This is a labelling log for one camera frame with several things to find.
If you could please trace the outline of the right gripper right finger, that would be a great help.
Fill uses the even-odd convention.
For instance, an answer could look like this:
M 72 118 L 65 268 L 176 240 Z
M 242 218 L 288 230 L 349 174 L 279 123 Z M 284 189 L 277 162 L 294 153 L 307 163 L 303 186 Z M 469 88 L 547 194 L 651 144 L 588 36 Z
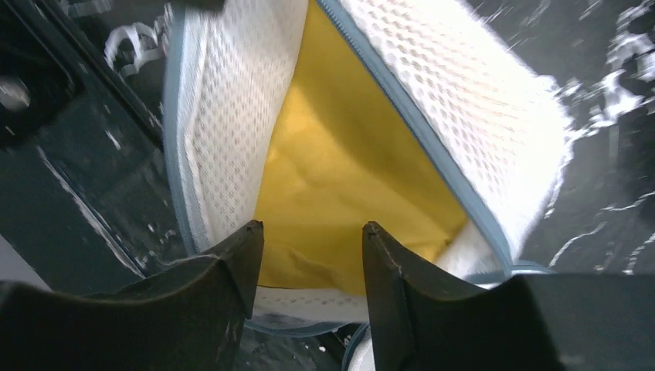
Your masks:
M 485 290 L 365 224 L 378 370 L 652 370 L 651 275 L 518 275 Z

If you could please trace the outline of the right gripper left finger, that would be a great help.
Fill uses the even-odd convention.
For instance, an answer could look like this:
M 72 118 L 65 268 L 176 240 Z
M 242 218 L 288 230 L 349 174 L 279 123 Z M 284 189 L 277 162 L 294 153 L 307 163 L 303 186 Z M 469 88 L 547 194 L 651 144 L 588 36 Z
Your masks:
M 263 224 L 114 293 L 1 284 L 3 370 L 230 370 L 252 316 Z

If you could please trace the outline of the yellow bra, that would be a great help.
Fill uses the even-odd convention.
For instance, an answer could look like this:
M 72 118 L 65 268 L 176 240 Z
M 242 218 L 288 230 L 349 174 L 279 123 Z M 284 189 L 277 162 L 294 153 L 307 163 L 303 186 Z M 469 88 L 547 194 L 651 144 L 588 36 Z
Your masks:
M 435 260 L 467 222 L 433 163 L 316 2 L 267 155 L 260 284 L 365 292 L 361 230 Z

